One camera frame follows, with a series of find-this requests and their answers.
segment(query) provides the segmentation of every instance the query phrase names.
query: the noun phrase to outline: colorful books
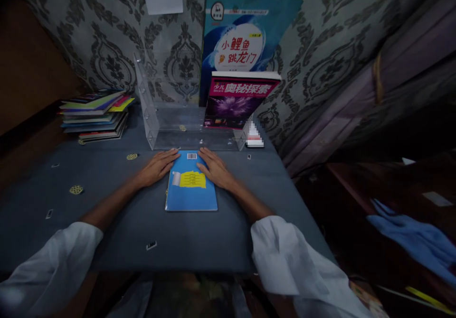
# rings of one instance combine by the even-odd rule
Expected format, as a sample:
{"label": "colorful books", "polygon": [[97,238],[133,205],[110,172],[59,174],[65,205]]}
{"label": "colorful books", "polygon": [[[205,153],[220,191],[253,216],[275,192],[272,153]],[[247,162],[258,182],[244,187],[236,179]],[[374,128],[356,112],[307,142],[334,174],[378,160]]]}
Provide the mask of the colorful books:
{"label": "colorful books", "polygon": [[264,71],[303,0],[206,0],[199,105],[213,71]]}
{"label": "colorful books", "polygon": [[181,150],[168,181],[166,211],[216,211],[215,186],[196,163],[206,165],[196,150]]}
{"label": "colorful books", "polygon": [[113,119],[114,113],[105,115],[87,115],[84,117],[66,115],[63,119],[64,124],[75,123],[93,123],[93,122],[110,122]]}
{"label": "colorful books", "polygon": [[124,113],[116,113],[111,122],[92,122],[86,123],[84,125],[76,125],[68,127],[63,131],[63,133],[80,133],[80,132],[89,132],[89,131],[112,131],[117,128],[120,123],[120,120],[123,118]]}
{"label": "colorful books", "polygon": [[86,116],[86,115],[104,115],[109,108],[113,106],[114,103],[118,101],[120,96],[105,102],[104,104],[96,107],[95,109],[82,109],[82,108],[73,108],[73,109],[63,109],[59,111],[58,114],[71,115],[71,116]]}
{"label": "colorful books", "polygon": [[113,99],[119,98],[123,93],[124,90],[117,91],[115,93],[108,93],[108,94],[89,94],[89,95],[82,95],[78,96],[66,101],[62,101],[65,103],[64,105],[60,106],[60,109],[85,109],[85,110],[95,110],[99,107],[103,106],[105,103],[110,102]]}
{"label": "colorful books", "polygon": [[123,113],[119,123],[117,124],[115,129],[111,129],[108,131],[98,130],[98,131],[91,131],[89,133],[81,133],[79,138],[84,142],[91,142],[91,141],[100,141],[105,139],[120,139],[122,137],[123,130],[125,129],[125,124],[127,121],[128,113]]}
{"label": "colorful books", "polygon": [[243,129],[282,78],[274,72],[212,72],[205,127]]}
{"label": "colorful books", "polygon": [[134,98],[130,97],[129,95],[125,95],[124,97],[120,98],[116,103],[113,104],[111,108],[109,108],[109,112],[123,112],[125,108],[127,108],[130,104],[132,104]]}

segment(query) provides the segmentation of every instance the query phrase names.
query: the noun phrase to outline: gray tablecloth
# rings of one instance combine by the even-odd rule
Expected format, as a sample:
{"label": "gray tablecloth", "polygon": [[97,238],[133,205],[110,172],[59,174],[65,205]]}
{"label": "gray tablecloth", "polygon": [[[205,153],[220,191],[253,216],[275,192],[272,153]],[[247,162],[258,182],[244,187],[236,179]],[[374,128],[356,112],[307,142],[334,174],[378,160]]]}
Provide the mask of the gray tablecloth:
{"label": "gray tablecloth", "polygon": [[[261,128],[260,132],[264,149],[218,154],[264,203],[295,224],[314,249],[334,260],[266,133]],[[127,160],[131,153],[139,153],[139,157]],[[56,230],[76,221],[155,153],[147,143],[142,119],[134,113],[121,140],[84,146],[76,140],[60,144],[1,199],[0,271],[12,271]],[[167,184],[166,176],[142,190],[119,214],[99,245],[94,270],[255,271],[250,258],[250,225],[230,194],[216,189],[216,212],[170,213],[164,210]],[[82,186],[84,192],[72,195],[69,189],[74,185]],[[45,219],[50,209],[52,216]],[[147,251],[146,245],[154,241],[157,247]]]}

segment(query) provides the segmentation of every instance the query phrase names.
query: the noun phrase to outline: blue book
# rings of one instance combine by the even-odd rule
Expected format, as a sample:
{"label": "blue book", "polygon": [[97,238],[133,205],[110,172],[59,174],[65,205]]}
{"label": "blue book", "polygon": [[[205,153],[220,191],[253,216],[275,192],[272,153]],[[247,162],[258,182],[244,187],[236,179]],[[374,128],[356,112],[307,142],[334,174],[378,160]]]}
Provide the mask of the blue book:
{"label": "blue book", "polygon": [[206,0],[199,105],[213,71],[265,71],[303,0]]}
{"label": "blue book", "polygon": [[170,172],[166,211],[217,211],[215,187],[196,163],[206,166],[195,150],[179,151]]}

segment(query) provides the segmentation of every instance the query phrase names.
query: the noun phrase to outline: magazine cover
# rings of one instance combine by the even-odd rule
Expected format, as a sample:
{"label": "magazine cover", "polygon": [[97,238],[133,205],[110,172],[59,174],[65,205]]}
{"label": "magazine cover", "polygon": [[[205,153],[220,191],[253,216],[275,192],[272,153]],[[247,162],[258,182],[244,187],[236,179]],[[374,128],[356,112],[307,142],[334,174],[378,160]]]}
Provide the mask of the magazine cover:
{"label": "magazine cover", "polygon": [[[264,78],[249,77],[249,74],[263,74]],[[214,72],[204,126],[243,129],[280,80],[277,73]]]}
{"label": "magazine cover", "polygon": [[212,71],[264,71],[303,0],[206,0],[199,105]]}

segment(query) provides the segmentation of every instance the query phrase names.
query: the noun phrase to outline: gray wallpaper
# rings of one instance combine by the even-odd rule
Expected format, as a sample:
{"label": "gray wallpaper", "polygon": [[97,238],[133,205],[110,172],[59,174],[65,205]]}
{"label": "gray wallpaper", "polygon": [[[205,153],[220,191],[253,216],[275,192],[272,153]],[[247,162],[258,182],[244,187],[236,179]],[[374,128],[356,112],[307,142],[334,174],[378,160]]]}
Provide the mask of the gray wallpaper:
{"label": "gray wallpaper", "polygon": [[[198,102],[204,0],[161,16],[144,0],[25,1],[87,87],[133,89],[140,50],[154,98]],[[302,134],[421,1],[304,0],[268,66],[283,81],[258,110],[274,144]]]}

